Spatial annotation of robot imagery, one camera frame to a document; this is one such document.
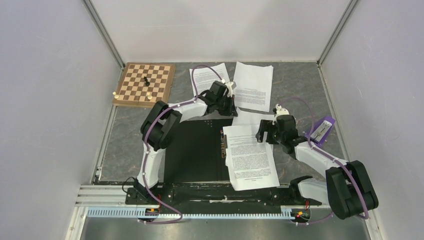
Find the printed paper sheet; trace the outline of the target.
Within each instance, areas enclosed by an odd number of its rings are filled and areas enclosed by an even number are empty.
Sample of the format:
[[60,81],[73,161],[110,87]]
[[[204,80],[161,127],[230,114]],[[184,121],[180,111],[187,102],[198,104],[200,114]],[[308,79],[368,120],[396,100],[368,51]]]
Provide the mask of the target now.
[[238,110],[231,126],[223,127],[227,143],[225,165],[235,191],[280,186],[273,146],[256,139],[261,120],[273,118],[271,114]]
[[271,92],[274,67],[249,65],[237,62],[233,82],[234,103],[238,108],[268,112],[271,104]]
[[[226,82],[230,80],[225,63],[211,66],[211,68]],[[192,79],[194,81],[194,83],[191,81],[194,96],[205,90],[209,90],[214,81],[221,81],[220,78],[207,67],[197,68],[194,71]]]

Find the blue folder with black inside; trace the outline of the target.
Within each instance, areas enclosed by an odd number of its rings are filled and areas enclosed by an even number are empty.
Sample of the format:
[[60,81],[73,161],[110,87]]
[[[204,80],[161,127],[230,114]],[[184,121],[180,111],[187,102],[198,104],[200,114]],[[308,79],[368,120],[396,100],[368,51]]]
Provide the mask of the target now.
[[223,127],[232,123],[232,119],[180,123],[165,151],[164,182],[230,181]]

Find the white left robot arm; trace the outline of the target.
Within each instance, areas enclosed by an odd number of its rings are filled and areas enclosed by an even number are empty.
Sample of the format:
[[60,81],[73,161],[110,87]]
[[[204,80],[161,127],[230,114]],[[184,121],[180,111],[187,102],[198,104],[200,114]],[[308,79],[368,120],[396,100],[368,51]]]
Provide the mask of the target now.
[[233,81],[216,80],[210,89],[191,100],[172,104],[160,100],[154,104],[140,128],[144,150],[141,170],[134,187],[143,203],[151,204],[157,198],[157,191],[153,187],[159,182],[162,156],[171,144],[179,124],[214,112],[221,116],[236,117],[236,87]]

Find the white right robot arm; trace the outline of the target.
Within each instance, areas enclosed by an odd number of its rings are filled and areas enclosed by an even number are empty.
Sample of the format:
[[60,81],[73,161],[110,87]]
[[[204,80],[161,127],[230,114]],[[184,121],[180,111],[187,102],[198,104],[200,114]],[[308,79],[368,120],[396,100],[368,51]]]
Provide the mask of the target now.
[[308,137],[299,135],[292,115],[262,119],[255,137],[259,143],[282,146],[286,154],[325,178],[320,181],[306,175],[291,180],[288,196],[293,203],[315,200],[329,205],[341,220],[350,217],[367,220],[369,211],[379,206],[365,165],[359,160],[339,159],[317,147]]

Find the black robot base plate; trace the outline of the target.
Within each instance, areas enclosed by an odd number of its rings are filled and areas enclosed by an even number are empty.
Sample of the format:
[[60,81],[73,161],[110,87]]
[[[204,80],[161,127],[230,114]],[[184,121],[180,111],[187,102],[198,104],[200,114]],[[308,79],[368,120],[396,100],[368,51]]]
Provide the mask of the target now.
[[322,203],[295,195],[289,186],[236,191],[229,183],[159,183],[151,189],[125,190],[126,205],[159,206],[160,214],[277,214],[282,206]]

